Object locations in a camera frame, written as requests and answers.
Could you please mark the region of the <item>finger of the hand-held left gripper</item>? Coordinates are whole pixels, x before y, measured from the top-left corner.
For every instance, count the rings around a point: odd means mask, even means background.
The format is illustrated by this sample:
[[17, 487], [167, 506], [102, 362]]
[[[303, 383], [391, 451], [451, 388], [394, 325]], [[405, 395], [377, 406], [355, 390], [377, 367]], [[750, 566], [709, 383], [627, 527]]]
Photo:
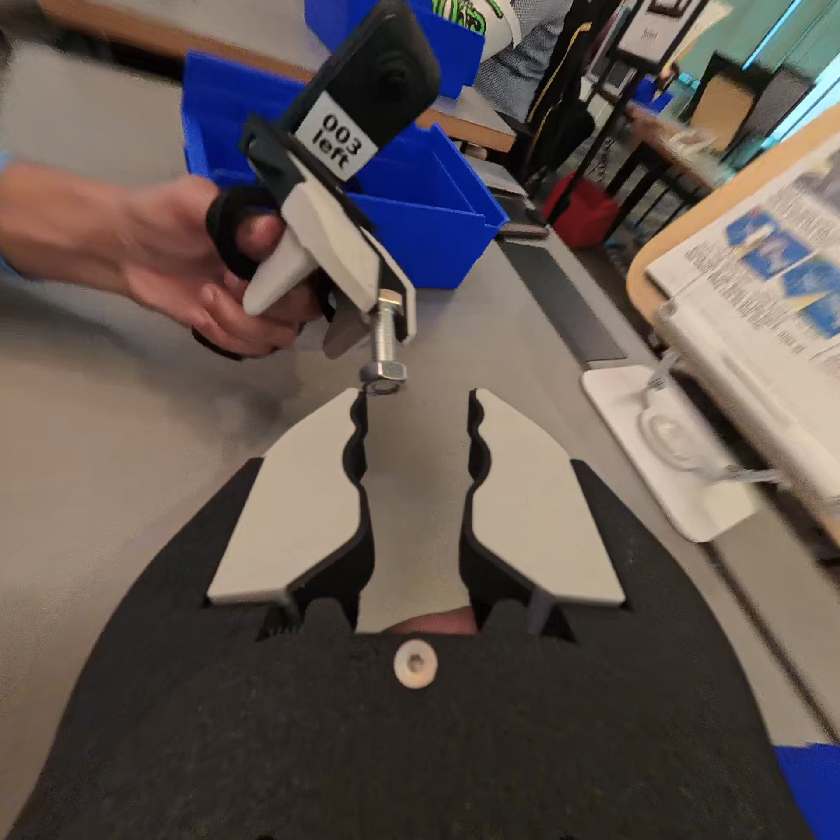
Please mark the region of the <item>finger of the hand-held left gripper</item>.
[[338, 289], [337, 311], [324, 338], [336, 360], [365, 337], [377, 306], [381, 261], [339, 201], [315, 178], [297, 184], [284, 202], [286, 231], [280, 239], [280, 295], [286, 297], [322, 269]]
[[410, 342], [416, 334], [416, 293], [392, 254], [368, 229], [360, 228], [360, 310], [366, 314], [371, 333], [371, 315], [378, 300], [379, 291], [387, 288], [402, 294], [405, 306], [403, 326], [397, 328], [397, 345]]

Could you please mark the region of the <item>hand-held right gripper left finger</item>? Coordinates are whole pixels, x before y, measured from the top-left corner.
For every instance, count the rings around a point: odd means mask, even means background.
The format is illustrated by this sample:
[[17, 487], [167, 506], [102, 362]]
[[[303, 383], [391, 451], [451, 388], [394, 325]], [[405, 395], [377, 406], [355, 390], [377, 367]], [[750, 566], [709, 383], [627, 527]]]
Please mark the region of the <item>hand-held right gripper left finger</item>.
[[356, 628], [375, 567], [367, 429], [366, 394], [350, 388], [267, 449], [207, 589], [211, 604], [273, 604], [293, 626], [332, 598]]

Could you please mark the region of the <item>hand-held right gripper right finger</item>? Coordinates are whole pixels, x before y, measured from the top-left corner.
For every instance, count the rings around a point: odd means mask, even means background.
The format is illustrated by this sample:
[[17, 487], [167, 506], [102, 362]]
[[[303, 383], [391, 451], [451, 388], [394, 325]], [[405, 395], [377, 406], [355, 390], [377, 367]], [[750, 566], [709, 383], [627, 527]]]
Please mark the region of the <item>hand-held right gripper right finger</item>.
[[469, 394], [471, 485], [458, 571], [476, 622], [499, 602], [528, 630], [569, 636], [563, 606], [617, 609], [626, 594], [573, 460], [548, 432], [486, 388]]

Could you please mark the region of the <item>steel hex bolt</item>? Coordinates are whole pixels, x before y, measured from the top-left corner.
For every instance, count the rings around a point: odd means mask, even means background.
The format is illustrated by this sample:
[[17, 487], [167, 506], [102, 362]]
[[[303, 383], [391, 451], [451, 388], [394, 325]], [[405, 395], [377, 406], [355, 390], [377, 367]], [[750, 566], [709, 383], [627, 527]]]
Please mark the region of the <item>steel hex bolt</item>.
[[396, 361], [397, 328], [403, 326], [404, 317], [403, 295], [395, 290], [381, 289], [371, 315], [375, 363], [382, 365]]

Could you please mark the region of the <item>blue plastic bin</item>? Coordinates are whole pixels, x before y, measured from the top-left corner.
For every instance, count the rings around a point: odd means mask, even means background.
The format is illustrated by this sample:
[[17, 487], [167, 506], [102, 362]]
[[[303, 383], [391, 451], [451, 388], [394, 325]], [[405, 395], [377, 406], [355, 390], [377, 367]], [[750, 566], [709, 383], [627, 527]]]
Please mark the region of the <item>blue plastic bin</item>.
[[[376, 1], [306, 1], [304, 18], [313, 34], [335, 51], [373, 9]], [[485, 29], [468, 16], [444, 16], [450, 2], [409, 1], [408, 5], [436, 55], [441, 71], [439, 94], [458, 98], [473, 85], [485, 44]]]
[[[305, 84], [202, 52], [182, 78], [186, 169], [226, 189], [256, 177], [238, 145], [247, 117], [277, 119]], [[456, 289], [508, 222], [496, 198], [437, 125], [408, 127], [345, 192], [415, 288]]]

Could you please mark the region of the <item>person's left hand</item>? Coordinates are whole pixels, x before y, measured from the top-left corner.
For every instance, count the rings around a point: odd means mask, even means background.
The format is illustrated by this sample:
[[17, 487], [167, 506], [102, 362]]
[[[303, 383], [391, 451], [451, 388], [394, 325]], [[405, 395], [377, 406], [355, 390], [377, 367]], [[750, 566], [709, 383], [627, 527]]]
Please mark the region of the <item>person's left hand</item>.
[[219, 256], [206, 215], [219, 190], [186, 175], [132, 190], [119, 205], [122, 273], [132, 299], [247, 359], [291, 347], [321, 309], [304, 281], [267, 311], [244, 309], [247, 284]]

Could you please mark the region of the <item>white rectangular board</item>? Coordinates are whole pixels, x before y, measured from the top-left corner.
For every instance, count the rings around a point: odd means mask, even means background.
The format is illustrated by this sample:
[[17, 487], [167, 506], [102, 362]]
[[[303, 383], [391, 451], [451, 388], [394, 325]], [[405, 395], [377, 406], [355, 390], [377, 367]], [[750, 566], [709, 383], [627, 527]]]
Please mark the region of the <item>white rectangular board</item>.
[[[643, 365], [589, 370], [581, 385], [675, 530], [693, 543], [713, 542], [760, 511], [760, 494], [751, 485], [711, 485], [655, 456], [637, 425], [640, 394], [652, 372]], [[741, 467], [672, 378], [665, 392], [655, 395], [654, 408], [697, 439], [702, 458], [714, 466]]]

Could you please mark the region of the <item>clear safety glasses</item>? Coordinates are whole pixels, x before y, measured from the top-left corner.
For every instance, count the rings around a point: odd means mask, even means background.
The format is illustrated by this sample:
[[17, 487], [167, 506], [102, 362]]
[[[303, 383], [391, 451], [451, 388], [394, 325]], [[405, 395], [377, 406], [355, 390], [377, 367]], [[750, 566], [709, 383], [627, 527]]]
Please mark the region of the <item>clear safety glasses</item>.
[[732, 483], [743, 485], [768, 484], [781, 486], [781, 475], [773, 469], [754, 470], [736, 466], [714, 466], [702, 458], [700, 446], [695, 437], [686, 431], [675, 419], [657, 413], [655, 395], [665, 392], [670, 382], [670, 372], [681, 362], [680, 353], [667, 350], [640, 393], [642, 411], [637, 425], [647, 446], [664, 464], [684, 474], [691, 474], [711, 485]]

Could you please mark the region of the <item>dark grey flat panel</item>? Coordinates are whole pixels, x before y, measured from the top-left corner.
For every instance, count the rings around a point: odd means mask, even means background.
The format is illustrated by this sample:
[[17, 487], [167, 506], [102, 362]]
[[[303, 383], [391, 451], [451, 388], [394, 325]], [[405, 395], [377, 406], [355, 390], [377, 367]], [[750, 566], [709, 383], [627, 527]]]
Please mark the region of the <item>dark grey flat panel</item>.
[[500, 249], [580, 364], [591, 367], [627, 359], [626, 352], [546, 248], [501, 240]]

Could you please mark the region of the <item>wood-edged table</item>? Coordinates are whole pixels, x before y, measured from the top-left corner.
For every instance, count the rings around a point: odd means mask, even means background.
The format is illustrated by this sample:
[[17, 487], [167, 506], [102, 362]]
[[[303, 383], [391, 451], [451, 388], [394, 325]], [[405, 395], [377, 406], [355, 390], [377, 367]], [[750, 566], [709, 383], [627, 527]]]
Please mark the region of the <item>wood-edged table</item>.
[[[308, 81], [374, 2], [303, 1], [42, 1], [57, 27], [157, 56], [183, 59], [190, 51], [235, 60], [297, 81]], [[481, 39], [453, 28], [452, 67], [465, 60], [465, 82], [445, 82], [442, 96], [416, 119], [438, 125], [453, 140], [507, 153], [516, 135], [469, 84]]]

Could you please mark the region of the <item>black jacket yellow stripes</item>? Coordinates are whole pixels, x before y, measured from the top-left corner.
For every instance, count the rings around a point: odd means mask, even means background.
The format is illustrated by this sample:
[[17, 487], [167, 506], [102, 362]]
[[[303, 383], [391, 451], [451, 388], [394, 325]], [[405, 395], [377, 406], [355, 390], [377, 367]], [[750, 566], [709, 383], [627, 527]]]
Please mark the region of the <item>black jacket yellow stripes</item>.
[[562, 5], [561, 20], [540, 24], [521, 43], [532, 66], [508, 162], [530, 191], [592, 136], [594, 119], [581, 99], [581, 84], [622, 2]]

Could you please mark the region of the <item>red bag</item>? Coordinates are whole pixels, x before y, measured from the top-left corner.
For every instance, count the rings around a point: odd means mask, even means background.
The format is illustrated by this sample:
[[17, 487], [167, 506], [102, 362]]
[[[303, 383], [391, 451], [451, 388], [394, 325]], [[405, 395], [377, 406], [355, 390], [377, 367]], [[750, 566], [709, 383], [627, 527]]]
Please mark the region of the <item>red bag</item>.
[[596, 248], [616, 220], [619, 207], [614, 197], [584, 177], [572, 193], [567, 209], [552, 223], [552, 228], [569, 249]]

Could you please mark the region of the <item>instruction sheet on stand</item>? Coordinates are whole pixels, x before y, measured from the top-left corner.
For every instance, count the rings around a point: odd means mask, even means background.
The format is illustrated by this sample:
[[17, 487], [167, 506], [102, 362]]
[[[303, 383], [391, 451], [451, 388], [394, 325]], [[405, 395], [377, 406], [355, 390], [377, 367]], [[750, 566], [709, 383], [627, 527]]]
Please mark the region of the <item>instruction sheet on stand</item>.
[[[654, 330], [659, 338], [669, 342], [665, 337], [665, 328], [660, 325], [658, 311], [665, 305], [667, 297], [659, 287], [648, 277], [648, 268], [652, 263], [666, 255], [671, 250], [682, 246], [688, 239], [699, 234], [705, 228], [714, 225], [719, 219], [732, 214], [740, 205], [753, 204], [753, 199], [760, 196], [762, 191], [780, 174], [792, 168], [800, 159], [816, 151], [821, 145], [832, 140], [839, 132], [839, 104], [825, 110], [819, 117], [814, 118], [802, 129], [794, 133], [779, 145], [773, 147], [766, 154], [750, 163], [744, 170], [736, 174], [724, 186], [716, 190], [686, 215], [676, 220], [666, 230], [657, 234], [643, 247], [634, 258], [626, 278], [626, 293], [635, 310]], [[727, 418], [728, 423], [738, 430], [738, 435], [769, 464], [770, 456], [765, 454], [758, 443], [754, 443], [754, 434], [748, 432], [744, 422], [737, 418], [733, 409], [725, 402], [716, 386], [708, 382], [708, 377], [684, 363], [688, 375], [694, 378], [697, 387], [706, 394], [709, 404], [714, 404], [720, 415]], [[800, 491], [789, 490], [803, 508], [808, 508], [807, 517], [814, 529], [819, 528], [826, 539], [831, 541], [833, 556], [838, 557], [839, 524], [838, 518], [825, 515], [818, 516], [811, 510], [809, 503]]]

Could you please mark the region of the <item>framed code sign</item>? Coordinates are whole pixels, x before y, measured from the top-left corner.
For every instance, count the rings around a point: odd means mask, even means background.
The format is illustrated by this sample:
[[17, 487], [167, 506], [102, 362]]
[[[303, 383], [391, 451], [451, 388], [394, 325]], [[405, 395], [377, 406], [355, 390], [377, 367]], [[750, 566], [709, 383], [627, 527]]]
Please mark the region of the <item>framed code sign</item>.
[[659, 73], [688, 34], [708, 1], [639, 1], [613, 46], [624, 64]]

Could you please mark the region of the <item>blue plastic object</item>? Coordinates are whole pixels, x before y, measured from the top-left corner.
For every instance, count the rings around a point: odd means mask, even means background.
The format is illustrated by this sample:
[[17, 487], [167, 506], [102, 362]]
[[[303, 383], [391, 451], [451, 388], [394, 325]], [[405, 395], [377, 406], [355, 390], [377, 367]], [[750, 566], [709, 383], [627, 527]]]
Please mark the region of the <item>blue plastic object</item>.
[[794, 798], [817, 839], [839, 838], [839, 747], [773, 747]]

